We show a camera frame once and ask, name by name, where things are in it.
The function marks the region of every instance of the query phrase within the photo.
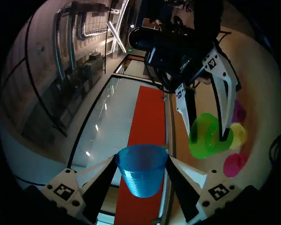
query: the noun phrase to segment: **ceiling light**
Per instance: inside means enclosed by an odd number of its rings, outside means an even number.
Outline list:
[[[120,37],[119,37],[119,35],[118,35],[118,33],[115,31],[115,28],[114,28],[114,26],[112,25],[112,23],[111,23],[110,21],[108,21],[108,22],[106,22],[106,24],[107,24],[107,26],[109,27],[111,33],[114,35],[116,41],[119,43],[119,46],[121,47],[121,49],[123,50],[123,52],[124,52],[124,53],[127,53],[127,52],[126,52],[126,49],[125,49],[125,47],[124,47],[124,45],[123,45],[123,43],[122,43],[122,41],[121,41],[121,39],[120,39]]]
[[[121,27],[122,19],[123,19],[126,7],[128,5],[128,2],[129,2],[129,0],[124,0],[123,1],[122,8],[121,8],[121,11],[120,11],[120,14],[119,14],[119,20],[118,20],[116,28],[115,28],[115,31],[116,31],[117,34],[120,32],[120,27]],[[112,41],[112,46],[111,46],[111,51],[112,52],[115,52],[115,44],[116,44],[116,41],[115,41],[115,38],[114,38],[113,41]]]
[[[119,70],[122,68],[122,65],[120,65],[120,67],[116,70],[116,74],[119,72]]]

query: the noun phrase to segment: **wooden table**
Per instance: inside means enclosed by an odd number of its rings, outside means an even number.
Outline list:
[[[211,169],[223,170],[227,156],[241,152],[248,156],[248,161],[233,178],[233,182],[240,188],[251,184],[260,189],[271,171],[268,158],[270,145],[281,132],[281,77],[274,58],[252,38],[225,27],[221,30],[232,32],[221,41],[220,47],[231,60],[242,85],[236,98],[247,113],[243,126],[248,131],[248,141],[241,149],[229,149],[205,159],[196,159],[188,148],[188,136],[183,119],[180,113],[174,110],[176,158],[207,172]],[[175,109],[175,96],[172,96],[172,102]],[[217,117],[211,85],[201,83],[197,87],[196,111],[197,115],[208,112]],[[169,219],[169,225],[171,224],[185,224],[176,196]]]

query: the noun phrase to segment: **red carpet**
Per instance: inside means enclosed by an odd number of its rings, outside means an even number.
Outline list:
[[[165,143],[165,118],[163,92],[140,86],[136,101],[128,145]],[[158,193],[150,198],[132,195],[123,180],[119,187],[115,225],[152,225],[158,218],[162,185]]]

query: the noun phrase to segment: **purple plastic cup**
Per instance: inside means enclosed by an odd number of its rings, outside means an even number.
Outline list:
[[[243,123],[246,118],[246,111],[241,103],[235,100],[232,123]]]

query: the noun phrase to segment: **green plastic bowl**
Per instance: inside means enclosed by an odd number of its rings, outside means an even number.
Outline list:
[[[232,141],[232,130],[227,140],[220,141],[218,119],[209,113],[203,113],[191,126],[188,145],[195,158],[204,159],[228,150]]]

